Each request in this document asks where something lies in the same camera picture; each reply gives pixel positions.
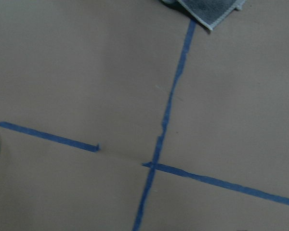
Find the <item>grey folded cloth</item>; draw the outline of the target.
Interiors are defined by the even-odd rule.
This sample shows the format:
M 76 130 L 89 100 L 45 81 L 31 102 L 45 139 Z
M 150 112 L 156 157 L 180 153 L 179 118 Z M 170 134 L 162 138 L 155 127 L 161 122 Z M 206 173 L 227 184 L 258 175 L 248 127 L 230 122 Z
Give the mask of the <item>grey folded cloth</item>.
M 212 31 L 231 12 L 241 11 L 246 0 L 162 0 L 161 3 L 195 19 Z

